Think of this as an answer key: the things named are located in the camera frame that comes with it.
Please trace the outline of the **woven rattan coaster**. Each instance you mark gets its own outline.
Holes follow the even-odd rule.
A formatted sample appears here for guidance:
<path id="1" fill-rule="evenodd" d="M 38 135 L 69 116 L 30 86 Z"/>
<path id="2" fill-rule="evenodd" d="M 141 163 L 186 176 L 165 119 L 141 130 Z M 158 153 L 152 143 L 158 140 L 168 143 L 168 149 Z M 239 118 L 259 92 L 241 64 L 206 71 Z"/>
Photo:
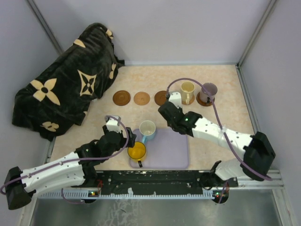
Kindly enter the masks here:
<path id="1" fill-rule="evenodd" d="M 187 95 L 184 95 L 184 97 L 182 98 L 182 104 L 183 105 L 190 105 L 194 102 L 194 100 L 195 100 L 194 95 L 191 96 L 191 95 L 187 94 Z"/>
<path id="2" fill-rule="evenodd" d="M 150 101 L 150 95 L 146 92 L 137 92 L 134 96 L 134 102 L 137 105 L 146 105 Z"/>

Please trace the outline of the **yellow glass mug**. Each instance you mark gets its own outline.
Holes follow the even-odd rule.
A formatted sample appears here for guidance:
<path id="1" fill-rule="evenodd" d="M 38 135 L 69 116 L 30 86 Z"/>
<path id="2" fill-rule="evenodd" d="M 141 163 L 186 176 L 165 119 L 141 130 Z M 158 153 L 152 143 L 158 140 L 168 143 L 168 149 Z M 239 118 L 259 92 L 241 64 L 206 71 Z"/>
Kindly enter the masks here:
<path id="1" fill-rule="evenodd" d="M 132 161 L 138 163 L 140 168 L 143 167 L 143 161 L 147 155 L 145 144 L 142 142 L 135 142 L 133 147 L 127 149 L 127 154 Z"/>

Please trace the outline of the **brown wooden coaster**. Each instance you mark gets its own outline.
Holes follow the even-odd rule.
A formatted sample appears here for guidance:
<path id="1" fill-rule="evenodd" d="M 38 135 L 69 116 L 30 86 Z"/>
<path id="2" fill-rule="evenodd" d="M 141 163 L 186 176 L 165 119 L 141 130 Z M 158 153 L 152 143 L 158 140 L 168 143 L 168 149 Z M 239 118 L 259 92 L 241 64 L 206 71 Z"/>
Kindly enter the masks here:
<path id="1" fill-rule="evenodd" d="M 211 106 L 213 104 L 209 95 L 203 91 L 198 92 L 197 94 L 197 102 L 202 106 Z"/>
<path id="2" fill-rule="evenodd" d="M 117 91 L 112 98 L 114 104 L 118 105 L 118 106 L 125 106 L 127 105 L 130 100 L 131 100 L 131 96 L 129 94 L 129 92 L 125 91 L 125 90 L 120 90 Z"/>

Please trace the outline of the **dark wooden coaster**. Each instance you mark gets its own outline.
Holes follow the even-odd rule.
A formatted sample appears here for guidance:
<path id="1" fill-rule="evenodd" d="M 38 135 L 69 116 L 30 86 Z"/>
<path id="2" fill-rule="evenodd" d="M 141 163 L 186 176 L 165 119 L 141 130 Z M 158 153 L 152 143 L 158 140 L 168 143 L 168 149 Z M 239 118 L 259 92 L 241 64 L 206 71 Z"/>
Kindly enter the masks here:
<path id="1" fill-rule="evenodd" d="M 154 97 L 155 103 L 159 106 L 162 106 L 166 101 L 166 91 L 161 90 L 155 94 Z"/>

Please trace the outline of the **cream ceramic mug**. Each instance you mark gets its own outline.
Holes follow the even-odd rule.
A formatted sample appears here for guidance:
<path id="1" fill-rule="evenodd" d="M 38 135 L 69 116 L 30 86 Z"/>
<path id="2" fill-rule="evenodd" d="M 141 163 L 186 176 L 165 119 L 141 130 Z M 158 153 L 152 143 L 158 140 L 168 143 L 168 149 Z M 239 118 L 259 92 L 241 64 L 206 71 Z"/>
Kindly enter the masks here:
<path id="1" fill-rule="evenodd" d="M 195 86 L 192 82 L 187 81 L 181 84 L 181 90 L 180 90 L 180 94 L 181 97 L 183 98 L 184 95 L 194 95 L 194 91 L 195 91 Z"/>

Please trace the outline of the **white blue mug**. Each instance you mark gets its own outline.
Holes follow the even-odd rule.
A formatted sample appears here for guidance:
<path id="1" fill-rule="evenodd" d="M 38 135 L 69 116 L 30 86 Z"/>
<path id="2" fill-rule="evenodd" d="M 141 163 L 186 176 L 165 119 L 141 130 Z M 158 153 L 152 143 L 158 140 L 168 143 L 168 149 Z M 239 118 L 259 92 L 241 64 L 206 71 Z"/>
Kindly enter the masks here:
<path id="1" fill-rule="evenodd" d="M 146 144 L 156 135 L 156 125 L 152 121 L 143 121 L 139 126 L 139 131 L 142 135 L 142 143 Z"/>

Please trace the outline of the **purple glass mug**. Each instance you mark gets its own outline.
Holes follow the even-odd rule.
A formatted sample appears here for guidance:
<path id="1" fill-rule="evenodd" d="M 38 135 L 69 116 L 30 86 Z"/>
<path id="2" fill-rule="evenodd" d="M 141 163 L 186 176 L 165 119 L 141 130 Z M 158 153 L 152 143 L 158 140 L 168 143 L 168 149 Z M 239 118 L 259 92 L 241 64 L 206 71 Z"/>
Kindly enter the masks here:
<path id="1" fill-rule="evenodd" d="M 209 95 L 210 99 L 213 101 L 215 99 L 215 95 L 218 92 L 218 88 L 213 83 L 204 83 L 203 87 L 201 88 L 201 91 L 205 92 Z"/>

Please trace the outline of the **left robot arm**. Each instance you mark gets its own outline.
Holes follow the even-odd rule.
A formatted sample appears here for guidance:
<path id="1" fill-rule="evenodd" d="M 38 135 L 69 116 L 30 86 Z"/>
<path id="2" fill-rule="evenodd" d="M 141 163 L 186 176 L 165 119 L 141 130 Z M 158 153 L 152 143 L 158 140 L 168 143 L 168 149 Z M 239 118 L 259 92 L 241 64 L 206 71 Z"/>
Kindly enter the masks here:
<path id="1" fill-rule="evenodd" d="M 133 147 L 137 137 L 129 127 L 126 136 L 122 132 L 109 131 L 106 126 L 103 131 L 99 140 L 83 144 L 57 161 L 31 169 L 11 168 L 5 180 L 8 209 L 22 208 L 38 194 L 65 187 L 94 186 L 98 181 L 95 166 L 123 148 Z"/>

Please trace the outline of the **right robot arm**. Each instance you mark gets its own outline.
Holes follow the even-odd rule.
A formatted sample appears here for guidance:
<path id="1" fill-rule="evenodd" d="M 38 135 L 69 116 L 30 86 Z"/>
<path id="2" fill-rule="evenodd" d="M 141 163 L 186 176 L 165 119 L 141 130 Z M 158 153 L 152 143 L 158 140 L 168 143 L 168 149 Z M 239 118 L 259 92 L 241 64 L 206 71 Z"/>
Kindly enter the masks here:
<path id="1" fill-rule="evenodd" d="M 211 141 L 230 150 L 234 158 L 219 161 L 213 167 L 210 181 L 221 186 L 226 180 L 247 176 L 256 181 L 271 181 L 268 171 L 276 157 L 268 137 L 257 131 L 254 135 L 220 127 L 199 113 L 183 113 L 181 107 L 166 101 L 158 112 L 175 132 Z"/>

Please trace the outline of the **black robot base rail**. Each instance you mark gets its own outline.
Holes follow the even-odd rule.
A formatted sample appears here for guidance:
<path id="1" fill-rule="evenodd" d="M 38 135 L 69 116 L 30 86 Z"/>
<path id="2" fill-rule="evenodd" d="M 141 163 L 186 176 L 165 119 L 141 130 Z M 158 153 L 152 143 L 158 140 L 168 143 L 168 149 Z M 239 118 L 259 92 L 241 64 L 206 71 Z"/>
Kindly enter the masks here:
<path id="1" fill-rule="evenodd" d="M 223 187 L 224 181 L 205 170 L 88 170 L 91 176 L 75 188 L 96 188 L 101 194 L 186 195 Z"/>

